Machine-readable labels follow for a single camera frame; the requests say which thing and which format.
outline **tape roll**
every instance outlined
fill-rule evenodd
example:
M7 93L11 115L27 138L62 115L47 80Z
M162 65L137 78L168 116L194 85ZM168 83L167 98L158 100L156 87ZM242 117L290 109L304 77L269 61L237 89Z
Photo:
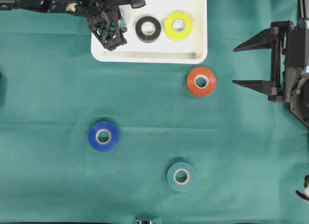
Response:
M190 36L193 24L191 18L186 13L175 12L166 18L164 28L168 38L181 42Z
M197 80L204 80L204 85L197 85ZM191 94L197 97L205 97L211 94L217 85L214 73L208 68L195 68L187 77L187 87Z
M122 18L125 20L126 25L130 24L133 16L134 16L134 10L132 9L131 5L120 5L119 10L121 13Z
M180 180L178 175L181 173L185 176ZM190 164L178 162L169 168L167 179L172 189L178 192L187 192L195 186L197 174Z
M158 40L161 33L160 22L152 16L141 18L135 26L136 34L144 43L152 43Z
M107 132L109 138L106 141L99 139L101 132ZM119 141L119 131L110 122L98 122L94 124L89 131L88 141L92 148L100 152L107 152L113 149Z

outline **yellow tape roll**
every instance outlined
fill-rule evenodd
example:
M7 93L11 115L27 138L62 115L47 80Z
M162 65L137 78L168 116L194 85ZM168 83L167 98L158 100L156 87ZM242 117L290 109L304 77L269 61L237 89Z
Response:
M170 14L164 23L165 33L173 41L181 42L187 39L192 32L192 20L182 12Z

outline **green tablecloth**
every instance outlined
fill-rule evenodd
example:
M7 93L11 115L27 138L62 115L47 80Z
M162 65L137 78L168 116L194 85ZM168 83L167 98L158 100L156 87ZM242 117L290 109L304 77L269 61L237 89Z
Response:
M0 220L134 224L307 223L295 195L308 172L308 132L284 104L231 83L268 79L270 51L232 49L272 21L297 20L297 0L208 0L217 87L189 94L193 65L102 63L86 21L63 14L0 13ZM87 141L108 119L120 142ZM174 192L172 163L197 185Z

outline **blue tape roll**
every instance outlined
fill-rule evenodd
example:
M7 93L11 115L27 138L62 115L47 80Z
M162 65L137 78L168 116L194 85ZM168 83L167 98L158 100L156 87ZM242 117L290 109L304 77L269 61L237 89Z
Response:
M186 174L186 179L183 182L178 182L176 180L176 174L179 172ZM187 192L195 186L197 182L197 174L190 164L186 162L178 162L169 168L167 179L172 189L178 192Z
M98 139L98 135L101 131L107 131L110 135L110 139L105 143L100 142ZM117 145L119 141L119 131L112 123L98 122L90 128L88 141L95 150L107 152Z

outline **black tape roll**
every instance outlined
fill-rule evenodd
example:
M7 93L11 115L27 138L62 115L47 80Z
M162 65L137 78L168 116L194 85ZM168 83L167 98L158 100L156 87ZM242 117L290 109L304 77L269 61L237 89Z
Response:
M144 24L147 24L147 23L152 23L154 25L154 32L147 35L146 33L144 33L142 31L142 26ZM142 42L145 42L145 43L152 43L152 42L155 42L159 36L160 36L160 33L161 33L161 25L160 25L160 22L155 19L154 17L152 16L145 16L143 18L141 18L137 23L136 23L136 26L135 26L135 30L136 30L136 34L138 36L138 38L142 41Z

